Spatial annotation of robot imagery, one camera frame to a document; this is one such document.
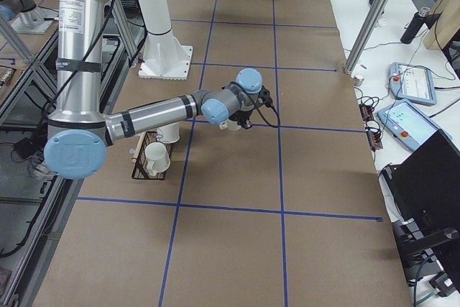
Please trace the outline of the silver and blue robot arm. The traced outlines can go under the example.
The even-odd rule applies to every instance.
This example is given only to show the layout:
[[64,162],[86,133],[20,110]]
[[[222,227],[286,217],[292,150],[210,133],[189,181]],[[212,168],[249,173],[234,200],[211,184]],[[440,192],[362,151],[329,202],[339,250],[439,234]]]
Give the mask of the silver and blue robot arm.
[[241,70],[220,91],[205,89],[157,101],[112,115],[100,110],[101,40],[116,0],[60,0],[57,99],[48,116],[46,166],[54,174],[80,180],[96,173],[115,141],[141,132],[204,116],[213,125],[233,122],[251,127],[250,116],[262,106],[272,107],[261,74]]

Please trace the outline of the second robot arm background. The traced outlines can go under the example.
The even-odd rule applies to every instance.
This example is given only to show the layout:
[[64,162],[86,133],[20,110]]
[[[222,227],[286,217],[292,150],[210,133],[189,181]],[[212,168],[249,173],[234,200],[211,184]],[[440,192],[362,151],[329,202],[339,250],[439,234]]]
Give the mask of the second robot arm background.
[[44,35],[53,19],[46,19],[35,0],[1,0],[1,17],[15,32]]

